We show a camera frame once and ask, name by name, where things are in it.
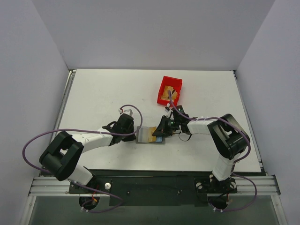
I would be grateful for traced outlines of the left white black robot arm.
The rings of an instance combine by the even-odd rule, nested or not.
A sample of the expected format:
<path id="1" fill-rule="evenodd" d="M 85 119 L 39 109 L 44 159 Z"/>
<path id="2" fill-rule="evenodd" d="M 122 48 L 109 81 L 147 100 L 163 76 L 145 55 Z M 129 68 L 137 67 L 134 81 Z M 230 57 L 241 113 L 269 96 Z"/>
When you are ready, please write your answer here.
<path id="1" fill-rule="evenodd" d="M 91 193 L 96 189 L 95 176 L 87 168 L 78 164 L 82 153 L 99 147 L 108 147 L 119 142 L 135 140 L 134 119 L 123 113 L 113 121 L 97 130 L 97 134 L 71 135 L 59 132 L 42 153 L 39 162 L 57 180 L 70 180 L 80 184 L 80 188 Z"/>

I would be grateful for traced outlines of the grey card holder wallet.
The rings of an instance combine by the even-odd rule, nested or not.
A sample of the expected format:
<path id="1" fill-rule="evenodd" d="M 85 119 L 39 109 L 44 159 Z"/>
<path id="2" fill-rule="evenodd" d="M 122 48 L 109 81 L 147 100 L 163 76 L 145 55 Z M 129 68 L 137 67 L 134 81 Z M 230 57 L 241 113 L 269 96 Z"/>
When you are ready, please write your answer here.
<path id="1" fill-rule="evenodd" d="M 161 144 L 164 139 L 161 136 L 153 136 L 152 134 L 157 127 L 141 127 L 136 133 L 136 143 L 140 144 Z"/>

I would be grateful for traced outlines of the gold card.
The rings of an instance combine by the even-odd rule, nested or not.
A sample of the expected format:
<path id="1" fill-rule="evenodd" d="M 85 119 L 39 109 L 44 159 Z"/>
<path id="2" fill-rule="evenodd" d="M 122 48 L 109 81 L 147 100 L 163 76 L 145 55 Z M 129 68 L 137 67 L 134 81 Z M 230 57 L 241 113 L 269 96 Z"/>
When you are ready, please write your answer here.
<path id="1" fill-rule="evenodd" d="M 156 141 L 156 136 L 153 136 L 153 133 L 155 132 L 156 127 L 150 127 L 149 128 L 149 134 L 148 134 L 148 142 L 153 143 Z"/>

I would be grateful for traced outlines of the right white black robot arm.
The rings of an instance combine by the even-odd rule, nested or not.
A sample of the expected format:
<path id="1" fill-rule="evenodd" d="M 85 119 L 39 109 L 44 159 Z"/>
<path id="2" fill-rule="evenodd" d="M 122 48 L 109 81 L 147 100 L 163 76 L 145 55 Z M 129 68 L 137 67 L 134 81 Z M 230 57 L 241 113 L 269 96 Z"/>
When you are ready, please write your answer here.
<path id="1" fill-rule="evenodd" d="M 190 118 L 181 105 L 164 115 L 152 133 L 157 137 L 169 137 L 176 131 L 189 136 L 210 135 L 219 152 L 216 166 L 212 170 L 209 185 L 219 192 L 226 187 L 226 179 L 232 176 L 235 164 L 246 158 L 250 151 L 250 138 L 237 120 L 226 114 L 220 118 Z"/>

